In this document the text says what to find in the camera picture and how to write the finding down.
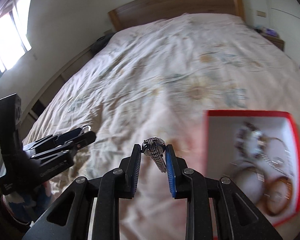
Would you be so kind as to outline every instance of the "wooden headboard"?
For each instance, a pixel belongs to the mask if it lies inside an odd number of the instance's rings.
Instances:
[[[135,0],[108,12],[117,31],[184,13],[227,13],[245,20],[242,0]]]

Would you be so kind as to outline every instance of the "bed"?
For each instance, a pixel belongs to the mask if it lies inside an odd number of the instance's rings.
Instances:
[[[244,23],[242,0],[136,0],[109,12],[119,32],[58,92],[24,143],[90,125],[95,143],[53,178],[55,196],[77,177],[102,176],[135,143],[159,137],[204,174],[203,111],[290,112],[300,129],[300,69]],[[186,202],[142,157],[133,200],[120,201],[121,239],[184,239]],[[300,212],[277,228],[300,231]]]

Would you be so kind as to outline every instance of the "sunlight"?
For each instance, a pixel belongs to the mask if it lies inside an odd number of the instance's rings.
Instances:
[[[0,18],[0,58],[11,69],[25,54],[22,41],[9,14]]]

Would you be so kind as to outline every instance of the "white wall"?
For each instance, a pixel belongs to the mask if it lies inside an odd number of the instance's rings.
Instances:
[[[300,66],[300,5],[297,0],[268,0],[270,27],[285,41],[284,52]]]
[[[31,0],[27,36],[32,49],[0,78],[0,98],[18,93],[27,113],[39,91],[71,58],[112,27],[107,12],[133,0]],[[266,0],[243,0],[249,25],[269,25]]]

